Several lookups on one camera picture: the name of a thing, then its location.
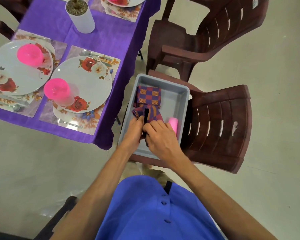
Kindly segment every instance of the floor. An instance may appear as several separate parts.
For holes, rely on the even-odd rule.
[[[145,60],[136,59],[120,118],[136,75],[145,72],[151,28],[166,2],[150,19],[141,49]],[[203,6],[176,0],[170,21],[195,34],[207,13]],[[0,19],[14,29],[18,25],[1,9]],[[0,46],[6,42],[0,36]],[[157,70],[179,78],[172,68]],[[270,0],[264,24],[197,64],[190,83],[205,92],[248,85],[253,127],[240,171],[198,168],[278,239],[300,239],[300,0]],[[120,127],[112,130],[115,145]],[[87,189],[113,151],[0,121],[0,231],[36,236],[68,196]]]

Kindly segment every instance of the white pot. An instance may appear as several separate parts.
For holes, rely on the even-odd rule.
[[[88,6],[88,10],[85,12],[85,14],[81,15],[81,16],[74,16],[71,15],[70,13],[68,13],[69,17],[71,18],[72,22],[74,23],[75,27],[77,28],[77,30],[83,34],[88,34],[91,33],[95,27],[96,24],[93,20],[90,8]]]

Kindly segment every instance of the purple and orange checkered napkin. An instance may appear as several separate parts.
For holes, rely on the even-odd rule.
[[[155,105],[160,109],[161,88],[138,86],[136,91],[136,100],[133,106],[142,107],[145,104]]]
[[[145,115],[145,109],[149,109],[147,123],[150,123],[153,120],[162,120],[163,121],[163,118],[159,112],[159,109],[154,105],[146,104],[142,107],[135,108],[134,110],[132,110],[132,114],[138,119],[139,117]]]

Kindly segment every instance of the cloth napkin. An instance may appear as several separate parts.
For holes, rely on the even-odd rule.
[[[132,110],[132,114],[136,117],[136,119],[139,119],[139,117],[145,115],[145,109],[149,109],[147,123],[150,123],[153,120],[164,120],[159,112],[159,109],[156,106],[149,104],[146,104],[139,108],[135,108],[134,110]]]
[[[136,91],[136,100],[133,106],[135,108],[147,105],[155,105],[160,109],[161,88],[138,86]]]

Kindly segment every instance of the table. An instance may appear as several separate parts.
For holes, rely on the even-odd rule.
[[[146,0],[135,23],[91,10],[96,23],[92,33],[76,30],[65,11],[62,0],[34,0],[19,25],[19,29],[62,41],[68,47],[63,62],[72,45],[99,52],[121,60],[112,85],[111,94],[101,114],[96,132],[88,135],[58,125],[40,121],[47,97],[44,97],[33,118],[0,109],[0,120],[23,127],[43,131],[83,143],[94,143],[104,150],[112,147],[112,126],[124,99],[124,89],[134,74],[135,60],[146,36],[149,18],[160,10],[161,0]]]

